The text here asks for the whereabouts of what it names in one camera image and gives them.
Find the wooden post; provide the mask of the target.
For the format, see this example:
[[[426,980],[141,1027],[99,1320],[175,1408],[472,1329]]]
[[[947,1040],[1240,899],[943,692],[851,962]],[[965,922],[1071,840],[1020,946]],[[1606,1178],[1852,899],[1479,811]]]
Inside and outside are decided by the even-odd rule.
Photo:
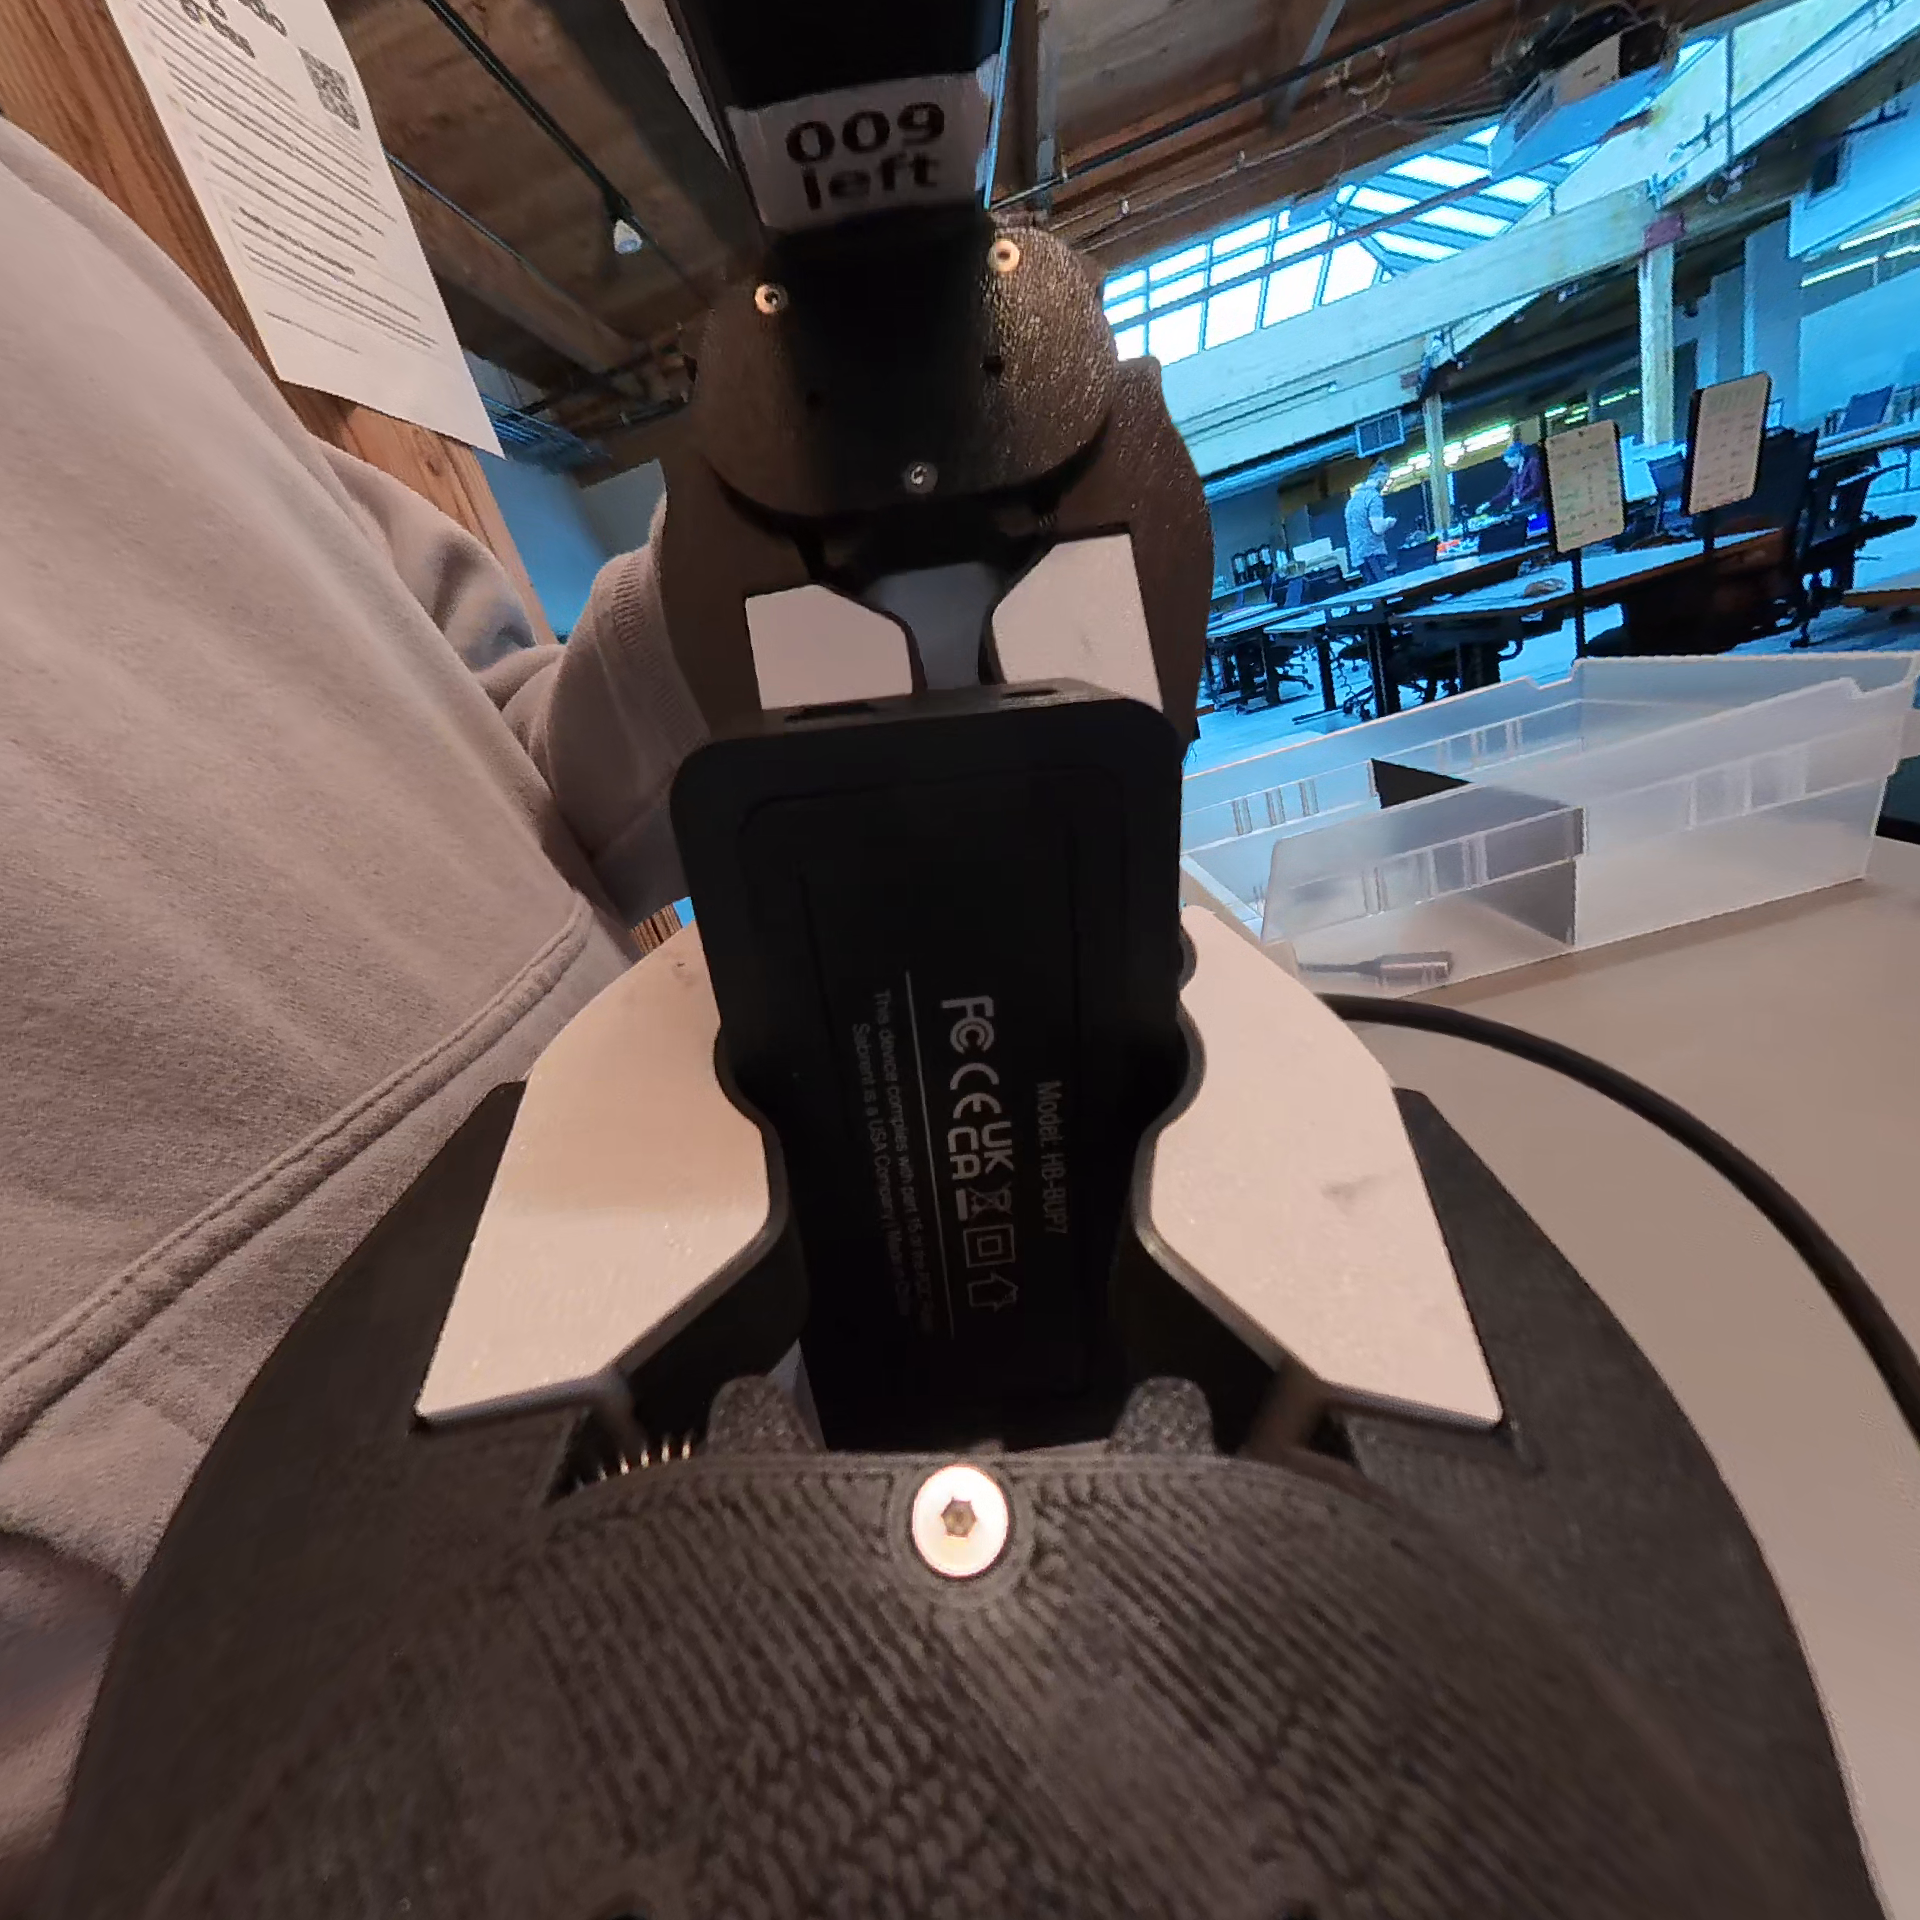
[[[108,3],[2,5],[2,107],[189,277],[322,441],[418,492],[494,552],[540,641],[552,632],[478,454],[371,406],[282,381],[237,296]]]

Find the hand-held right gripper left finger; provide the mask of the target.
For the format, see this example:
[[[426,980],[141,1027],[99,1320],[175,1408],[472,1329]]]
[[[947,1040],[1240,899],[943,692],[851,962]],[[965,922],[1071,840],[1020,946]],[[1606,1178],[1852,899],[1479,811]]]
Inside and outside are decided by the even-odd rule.
[[[704,1427],[768,1374],[806,1282],[782,1149],[717,1059],[696,929],[599,992],[530,1070],[426,1370],[430,1427],[599,1408]]]

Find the white paper notice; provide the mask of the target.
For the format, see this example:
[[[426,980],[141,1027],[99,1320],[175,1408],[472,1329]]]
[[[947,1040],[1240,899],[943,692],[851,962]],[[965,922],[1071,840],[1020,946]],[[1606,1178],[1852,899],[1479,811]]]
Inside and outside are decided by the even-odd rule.
[[[328,6],[108,12],[275,376],[498,454]]]

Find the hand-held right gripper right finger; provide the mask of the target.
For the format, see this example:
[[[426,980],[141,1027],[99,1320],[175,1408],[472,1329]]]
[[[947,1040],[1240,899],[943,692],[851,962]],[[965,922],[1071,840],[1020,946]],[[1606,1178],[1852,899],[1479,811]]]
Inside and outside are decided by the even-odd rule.
[[[1143,1249],[1332,1408],[1498,1428],[1503,1405],[1375,1057],[1203,905],[1182,909],[1189,1065],[1136,1158]]]

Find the ceiling mounted unit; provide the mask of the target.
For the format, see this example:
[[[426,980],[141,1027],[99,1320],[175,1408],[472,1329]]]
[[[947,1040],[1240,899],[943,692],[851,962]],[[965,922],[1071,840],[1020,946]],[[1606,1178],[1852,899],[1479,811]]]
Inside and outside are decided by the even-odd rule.
[[[1507,107],[1490,147],[1490,179],[1533,173],[1596,147],[1642,112],[1672,72],[1672,32],[1656,19],[1623,19],[1598,32],[1578,21],[1572,53],[1551,56]]]

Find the black usb hub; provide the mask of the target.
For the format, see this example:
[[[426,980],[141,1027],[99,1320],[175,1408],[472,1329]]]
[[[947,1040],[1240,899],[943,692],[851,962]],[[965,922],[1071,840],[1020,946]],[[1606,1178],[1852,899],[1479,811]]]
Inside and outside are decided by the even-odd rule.
[[[772,1129],[844,1452],[1091,1435],[1184,1080],[1182,746],[1083,684],[768,710],[669,817],[732,1085]]]

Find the long workbench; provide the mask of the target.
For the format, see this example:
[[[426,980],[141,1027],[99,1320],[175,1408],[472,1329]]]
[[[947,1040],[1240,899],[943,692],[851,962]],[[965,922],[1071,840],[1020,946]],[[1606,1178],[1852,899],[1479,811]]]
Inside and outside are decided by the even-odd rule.
[[[1404,576],[1368,592],[1214,625],[1203,664],[1205,700],[1238,709],[1279,705],[1301,682],[1328,714],[1398,714],[1423,700],[1487,689],[1524,641],[1574,628],[1574,659],[1714,657],[1789,603],[1799,584],[1781,529],[1598,554],[1522,569],[1518,555]]]

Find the person's grey sweatshirt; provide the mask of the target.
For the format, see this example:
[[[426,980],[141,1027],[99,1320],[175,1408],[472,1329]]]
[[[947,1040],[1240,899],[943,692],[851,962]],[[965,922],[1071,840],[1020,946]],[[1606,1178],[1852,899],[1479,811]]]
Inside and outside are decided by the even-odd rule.
[[[630,960],[491,554],[4,129],[4,1722],[85,1714],[213,1435]]]

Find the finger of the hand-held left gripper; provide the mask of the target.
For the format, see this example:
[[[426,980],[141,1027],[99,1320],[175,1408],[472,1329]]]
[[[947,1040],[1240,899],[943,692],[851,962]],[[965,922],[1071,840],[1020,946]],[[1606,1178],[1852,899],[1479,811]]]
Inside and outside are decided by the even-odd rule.
[[[820,584],[746,601],[760,709],[808,709],[916,691],[915,643],[888,612]]]
[[[1000,684],[1075,682],[1160,709],[1160,674],[1127,533],[1055,541],[990,612]]]

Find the black office chair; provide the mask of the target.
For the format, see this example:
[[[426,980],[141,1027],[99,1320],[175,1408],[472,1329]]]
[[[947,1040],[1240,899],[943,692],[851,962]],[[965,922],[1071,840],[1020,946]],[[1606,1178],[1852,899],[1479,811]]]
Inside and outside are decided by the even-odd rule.
[[[1880,476],[1883,448],[1818,450],[1813,432],[1792,432],[1792,512],[1783,552],[1789,625],[1806,632],[1820,612],[1856,585],[1860,552],[1883,536],[1915,525],[1911,515],[1880,515],[1864,496]]]

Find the clear plastic bin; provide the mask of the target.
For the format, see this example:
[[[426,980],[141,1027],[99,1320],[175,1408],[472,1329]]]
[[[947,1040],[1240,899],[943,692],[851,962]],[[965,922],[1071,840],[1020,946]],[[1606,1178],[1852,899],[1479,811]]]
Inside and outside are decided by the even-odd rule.
[[[1515,678],[1189,774],[1182,856],[1250,897],[1277,840],[1514,785],[1563,738],[1579,691],[1574,673]]]
[[[1495,973],[1864,876],[1915,654],[1583,661],[1514,785],[1274,841],[1266,944]]]

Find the person's left forearm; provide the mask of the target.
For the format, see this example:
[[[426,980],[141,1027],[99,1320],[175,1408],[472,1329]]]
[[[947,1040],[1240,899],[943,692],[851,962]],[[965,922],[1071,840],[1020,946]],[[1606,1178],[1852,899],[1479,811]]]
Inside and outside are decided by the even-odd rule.
[[[630,929],[688,893],[669,796],[708,738],[664,625],[662,540],[658,506],[646,544],[599,572],[534,732],[549,790]]]

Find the standing sign board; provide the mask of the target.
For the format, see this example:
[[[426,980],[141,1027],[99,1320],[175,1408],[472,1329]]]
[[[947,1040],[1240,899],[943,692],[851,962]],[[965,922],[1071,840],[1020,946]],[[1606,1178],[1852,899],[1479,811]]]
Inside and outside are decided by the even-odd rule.
[[[1550,541],[1558,557],[1619,540],[1626,480],[1619,424],[1588,420],[1543,441]]]
[[[1694,392],[1683,492],[1687,516],[1716,515],[1755,493],[1768,404],[1767,371]]]

